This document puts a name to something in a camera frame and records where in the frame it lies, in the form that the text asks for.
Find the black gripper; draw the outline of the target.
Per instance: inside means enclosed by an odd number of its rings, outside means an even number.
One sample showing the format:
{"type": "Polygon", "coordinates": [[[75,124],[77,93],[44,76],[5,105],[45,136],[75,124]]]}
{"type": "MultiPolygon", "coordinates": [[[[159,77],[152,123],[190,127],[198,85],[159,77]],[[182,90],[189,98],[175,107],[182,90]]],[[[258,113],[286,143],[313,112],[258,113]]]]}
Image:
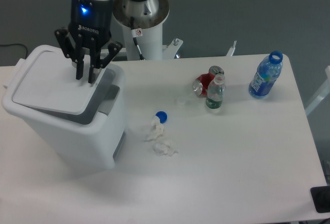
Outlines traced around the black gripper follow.
{"type": "Polygon", "coordinates": [[[72,0],[69,30],[54,31],[58,44],[66,58],[76,65],[76,79],[80,80],[84,71],[85,50],[90,50],[88,82],[95,82],[95,69],[105,68],[123,48],[120,42],[108,44],[108,55],[101,59],[101,49],[111,38],[110,24],[113,0],[72,0]],[[75,46],[70,40],[70,33],[75,46]]]}

